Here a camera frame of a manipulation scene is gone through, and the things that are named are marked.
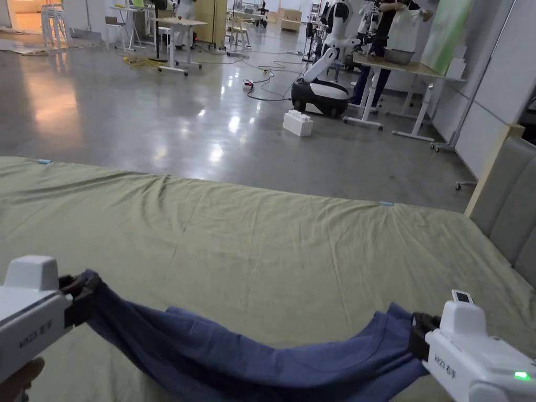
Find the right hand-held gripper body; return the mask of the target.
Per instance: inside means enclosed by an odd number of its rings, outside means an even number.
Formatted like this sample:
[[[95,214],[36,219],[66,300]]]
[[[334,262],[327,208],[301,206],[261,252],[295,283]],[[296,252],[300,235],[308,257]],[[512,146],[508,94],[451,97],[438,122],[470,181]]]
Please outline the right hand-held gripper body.
[[[440,316],[434,331],[412,323],[408,349],[453,401],[535,401],[535,361],[488,334],[469,293],[453,290]]]

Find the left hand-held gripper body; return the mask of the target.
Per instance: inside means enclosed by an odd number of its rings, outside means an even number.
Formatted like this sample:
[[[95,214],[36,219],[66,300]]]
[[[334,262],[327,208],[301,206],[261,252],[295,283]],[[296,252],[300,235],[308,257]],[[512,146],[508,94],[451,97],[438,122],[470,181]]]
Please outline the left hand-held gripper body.
[[[1,365],[25,365],[92,316],[93,297],[73,304],[59,291],[57,261],[21,256],[10,262],[1,285]]]

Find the person's left hand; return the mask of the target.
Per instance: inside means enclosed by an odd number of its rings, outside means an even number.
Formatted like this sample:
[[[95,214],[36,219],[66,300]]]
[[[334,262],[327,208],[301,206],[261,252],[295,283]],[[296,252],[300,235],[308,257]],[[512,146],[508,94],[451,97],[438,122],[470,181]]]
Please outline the person's left hand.
[[[29,401],[27,390],[43,371],[45,360],[37,357],[1,383],[1,401]]]

